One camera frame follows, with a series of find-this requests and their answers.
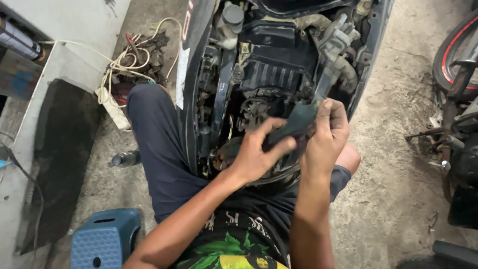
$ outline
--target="person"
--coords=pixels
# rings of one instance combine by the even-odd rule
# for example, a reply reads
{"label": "person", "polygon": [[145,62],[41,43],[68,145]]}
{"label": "person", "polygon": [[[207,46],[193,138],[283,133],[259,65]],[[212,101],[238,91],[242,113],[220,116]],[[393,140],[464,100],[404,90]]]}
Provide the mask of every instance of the person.
{"label": "person", "polygon": [[288,137],[267,153],[261,149],[265,136],[286,120],[269,118],[246,132],[232,165],[208,181],[189,169],[176,110],[164,88],[134,87],[127,113],[158,225],[123,269],[334,267],[329,204],[360,164],[356,149],[346,144],[349,125],[341,102],[320,104],[316,132],[300,157],[300,180],[272,197],[243,187],[296,147]]}

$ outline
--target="blue plastic stool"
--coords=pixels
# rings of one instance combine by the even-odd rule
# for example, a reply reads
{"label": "blue plastic stool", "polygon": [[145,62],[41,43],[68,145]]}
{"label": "blue plastic stool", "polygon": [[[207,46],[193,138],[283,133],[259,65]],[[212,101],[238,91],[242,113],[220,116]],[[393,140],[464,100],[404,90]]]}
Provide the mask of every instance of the blue plastic stool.
{"label": "blue plastic stool", "polygon": [[92,214],[73,234],[71,269],[120,269],[131,255],[131,240],[141,227],[136,209]]}

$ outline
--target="black t-shirt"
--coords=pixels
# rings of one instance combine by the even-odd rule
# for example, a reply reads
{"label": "black t-shirt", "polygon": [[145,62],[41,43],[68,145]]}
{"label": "black t-shirt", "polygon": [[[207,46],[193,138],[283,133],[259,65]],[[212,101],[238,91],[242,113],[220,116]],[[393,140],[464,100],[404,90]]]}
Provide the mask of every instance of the black t-shirt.
{"label": "black t-shirt", "polygon": [[286,269],[287,245],[261,216],[215,211],[174,269]]}

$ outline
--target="dark pants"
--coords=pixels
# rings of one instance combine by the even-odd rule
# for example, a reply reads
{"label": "dark pants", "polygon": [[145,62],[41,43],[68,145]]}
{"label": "dark pants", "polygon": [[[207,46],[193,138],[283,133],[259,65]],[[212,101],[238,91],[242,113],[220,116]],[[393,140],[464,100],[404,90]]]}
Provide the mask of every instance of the dark pants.
{"label": "dark pants", "polygon": [[[190,171],[184,154],[186,145],[182,145],[178,133],[176,109],[169,94],[161,86],[143,84],[134,87],[128,97],[127,111],[138,140],[154,218],[160,223],[202,190],[208,181],[194,176]],[[350,177],[346,168],[334,168],[330,182],[331,202],[346,186]],[[276,220],[276,225],[288,231],[297,187],[298,184],[295,184],[284,193],[272,197],[239,190],[222,207],[244,204],[261,208]]]}

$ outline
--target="concrete floor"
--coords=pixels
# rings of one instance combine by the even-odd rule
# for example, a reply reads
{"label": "concrete floor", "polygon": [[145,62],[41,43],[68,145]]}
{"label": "concrete floor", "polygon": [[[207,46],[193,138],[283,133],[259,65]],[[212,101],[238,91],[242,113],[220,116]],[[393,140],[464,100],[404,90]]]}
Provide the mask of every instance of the concrete floor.
{"label": "concrete floor", "polygon": [[[331,206],[330,222],[336,268],[393,268],[402,257],[431,252],[434,240],[478,249],[478,231],[449,226],[437,170],[427,142],[403,134],[421,130],[434,113],[431,65],[441,42],[469,12],[470,0],[396,0],[380,54],[351,122],[350,142],[362,165]],[[183,21],[186,1],[133,0],[124,33],[149,33],[165,17]],[[166,51],[166,67],[176,53],[178,31]],[[125,42],[117,45],[119,52]],[[174,89],[175,73],[170,89]],[[119,132],[107,117],[98,131],[72,229],[90,214],[119,207],[142,212],[142,238],[155,226],[142,166],[107,168],[119,151],[136,148],[131,133]],[[434,231],[428,218],[439,212]],[[47,268],[67,268],[70,236],[55,247]]]}

